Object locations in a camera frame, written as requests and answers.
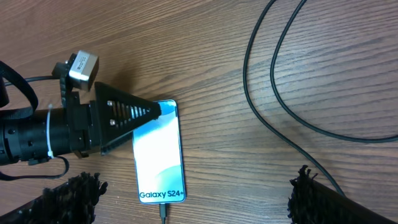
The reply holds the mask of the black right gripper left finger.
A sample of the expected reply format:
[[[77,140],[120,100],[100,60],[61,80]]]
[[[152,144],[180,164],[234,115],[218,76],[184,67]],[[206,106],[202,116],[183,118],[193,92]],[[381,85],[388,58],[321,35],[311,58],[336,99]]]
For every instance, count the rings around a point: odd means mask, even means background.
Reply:
[[[99,173],[82,172],[64,184],[1,216],[1,224],[91,224],[95,208],[108,188]]]

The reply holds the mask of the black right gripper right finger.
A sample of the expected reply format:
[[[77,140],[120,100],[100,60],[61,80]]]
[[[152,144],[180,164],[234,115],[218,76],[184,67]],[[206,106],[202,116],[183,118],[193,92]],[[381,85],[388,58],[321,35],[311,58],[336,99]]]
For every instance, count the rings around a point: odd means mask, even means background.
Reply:
[[[291,179],[288,217],[296,224],[397,224],[317,182],[307,165]]]

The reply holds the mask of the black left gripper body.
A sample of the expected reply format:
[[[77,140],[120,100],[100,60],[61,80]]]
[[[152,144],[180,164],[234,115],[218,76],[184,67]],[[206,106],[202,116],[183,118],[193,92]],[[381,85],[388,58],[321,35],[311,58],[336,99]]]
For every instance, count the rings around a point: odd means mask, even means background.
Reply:
[[[90,112],[88,105],[80,103],[79,92],[73,91],[74,87],[68,74],[76,55],[77,53],[72,54],[68,61],[62,64],[60,91],[62,105],[66,109],[70,150],[77,157],[84,158],[88,157],[87,151],[90,150]]]

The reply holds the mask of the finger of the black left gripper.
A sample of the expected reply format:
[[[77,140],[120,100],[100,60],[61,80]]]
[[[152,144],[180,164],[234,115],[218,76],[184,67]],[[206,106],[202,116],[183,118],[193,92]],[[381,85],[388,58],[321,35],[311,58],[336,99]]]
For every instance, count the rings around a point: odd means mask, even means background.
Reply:
[[[138,127],[158,119],[160,105],[102,83],[95,83],[95,118],[101,155],[132,138]]]

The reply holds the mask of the blue Samsung smartphone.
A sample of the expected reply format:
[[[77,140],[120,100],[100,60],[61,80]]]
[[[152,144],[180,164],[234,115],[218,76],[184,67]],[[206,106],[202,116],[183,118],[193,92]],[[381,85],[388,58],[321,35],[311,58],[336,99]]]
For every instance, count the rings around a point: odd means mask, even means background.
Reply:
[[[158,104],[161,115],[132,133],[138,198],[141,203],[179,203],[186,199],[178,107]]]

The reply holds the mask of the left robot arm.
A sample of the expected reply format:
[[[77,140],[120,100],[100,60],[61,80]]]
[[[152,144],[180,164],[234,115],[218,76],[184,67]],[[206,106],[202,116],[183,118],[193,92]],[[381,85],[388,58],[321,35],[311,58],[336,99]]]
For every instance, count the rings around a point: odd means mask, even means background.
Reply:
[[[9,102],[6,83],[26,96],[26,108],[1,111],[1,165],[46,162],[74,153],[106,155],[130,140],[132,131],[161,115],[160,105],[95,80],[98,56],[83,50],[53,69],[62,107],[38,110],[38,97],[28,81],[1,64],[1,106]]]

